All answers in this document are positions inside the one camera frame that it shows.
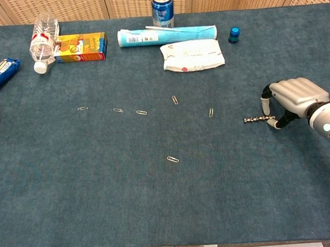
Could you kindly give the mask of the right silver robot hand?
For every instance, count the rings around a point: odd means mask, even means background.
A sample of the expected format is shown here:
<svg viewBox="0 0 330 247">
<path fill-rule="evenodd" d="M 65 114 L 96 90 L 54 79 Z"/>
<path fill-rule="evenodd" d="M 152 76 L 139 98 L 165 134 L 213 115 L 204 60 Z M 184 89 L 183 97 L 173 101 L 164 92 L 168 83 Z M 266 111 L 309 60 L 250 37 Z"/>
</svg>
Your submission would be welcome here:
<svg viewBox="0 0 330 247">
<path fill-rule="evenodd" d="M 311 107 L 329 102 L 329 93 L 306 78 L 280 80 L 266 85 L 261 94 L 261 106 L 270 115 L 270 99 L 274 98 L 284 108 L 280 119 L 268 119 L 268 125 L 282 129 L 295 119 L 306 118 Z"/>
</svg>

